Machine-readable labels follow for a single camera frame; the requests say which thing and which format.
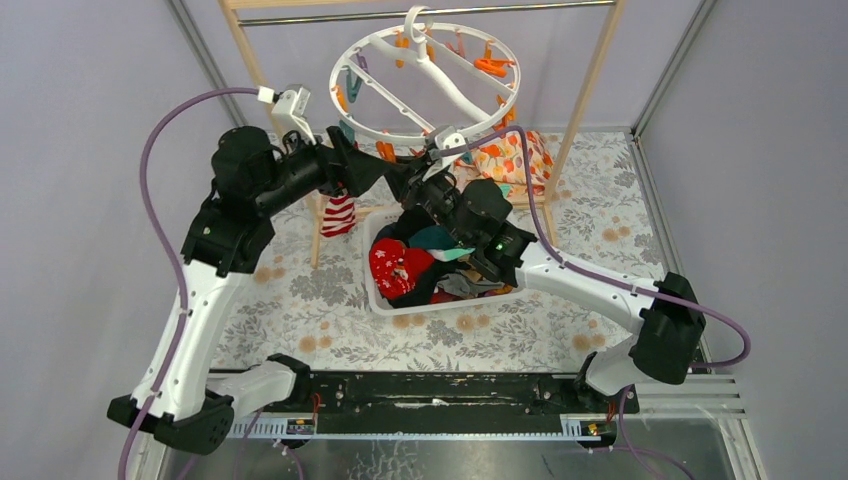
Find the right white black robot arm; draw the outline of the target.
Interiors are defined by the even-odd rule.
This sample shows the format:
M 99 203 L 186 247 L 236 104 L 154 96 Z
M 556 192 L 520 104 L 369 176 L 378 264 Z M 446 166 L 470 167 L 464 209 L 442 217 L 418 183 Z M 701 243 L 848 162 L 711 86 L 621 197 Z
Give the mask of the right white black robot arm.
M 631 278 L 570 257 L 512 224 L 513 206 L 494 181 L 474 180 L 458 189 L 445 171 L 426 176 L 427 166 L 423 159 L 390 165 L 385 178 L 392 195 L 405 209 L 422 208 L 472 248 L 471 264 L 484 277 L 562 297 L 629 332 L 585 360 L 573 386 L 579 407 L 597 412 L 631 384 L 684 382 L 705 327 L 685 278 Z

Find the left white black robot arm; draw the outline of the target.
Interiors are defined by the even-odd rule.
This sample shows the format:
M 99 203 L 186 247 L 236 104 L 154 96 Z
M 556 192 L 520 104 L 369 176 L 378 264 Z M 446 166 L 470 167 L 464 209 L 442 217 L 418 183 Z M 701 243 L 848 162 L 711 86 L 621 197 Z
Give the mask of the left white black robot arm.
M 272 403 L 296 411 L 310 403 L 310 368 L 275 354 L 216 385 L 208 383 L 226 319 L 274 237 L 273 217 L 313 193 L 367 192 L 378 180 L 400 187 L 408 161 L 389 163 L 355 148 L 337 127 L 328 144 L 292 131 L 282 147 L 260 128 L 224 133 L 212 156 L 212 190 L 176 256 L 178 294 L 154 359 L 108 417 L 175 450 L 207 455 L 233 423 Z

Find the red white striped sock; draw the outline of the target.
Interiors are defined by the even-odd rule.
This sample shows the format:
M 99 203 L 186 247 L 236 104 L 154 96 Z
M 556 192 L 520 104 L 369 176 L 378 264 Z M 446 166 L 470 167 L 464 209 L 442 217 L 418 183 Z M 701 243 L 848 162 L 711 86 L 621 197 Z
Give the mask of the red white striped sock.
M 332 238 L 348 233 L 356 223 L 354 198 L 350 195 L 325 197 L 319 233 Z

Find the white round clip hanger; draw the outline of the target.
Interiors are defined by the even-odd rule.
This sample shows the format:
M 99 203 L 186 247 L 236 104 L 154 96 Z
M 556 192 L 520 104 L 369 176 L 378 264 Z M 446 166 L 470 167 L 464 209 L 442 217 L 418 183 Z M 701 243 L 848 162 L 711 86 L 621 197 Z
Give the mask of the white round clip hanger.
M 522 70 L 513 51 L 495 36 L 466 25 L 434 22 L 418 13 L 425 6 L 407 10 L 403 23 L 378 30 L 353 43 L 336 61 L 328 80 L 328 91 L 339 120 L 358 134 L 394 145 L 422 145 L 424 138 L 437 129 L 433 122 L 416 111 L 388 86 L 371 74 L 362 62 L 365 53 L 377 53 L 397 64 L 401 62 L 429 80 L 443 101 L 464 116 L 466 123 L 458 132 L 470 138 L 493 129 L 513 112 L 522 83 Z M 474 82 L 491 89 L 497 99 L 495 109 L 465 93 L 443 65 L 451 64 Z M 372 128 L 354 117 L 356 86 L 372 90 L 401 117 L 419 129 L 417 133 L 391 132 Z

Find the red bear christmas sock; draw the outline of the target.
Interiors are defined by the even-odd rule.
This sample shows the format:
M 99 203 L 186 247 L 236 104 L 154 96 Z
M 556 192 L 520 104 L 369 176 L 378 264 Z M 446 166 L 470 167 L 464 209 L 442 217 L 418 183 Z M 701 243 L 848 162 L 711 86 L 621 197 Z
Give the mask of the red bear christmas sock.
M 376 241 L 368 254 L 369 271 L 377 290 L 387 300 L 411 293 L 434 262 L 426 250 L 407 247 L 391 238 Z

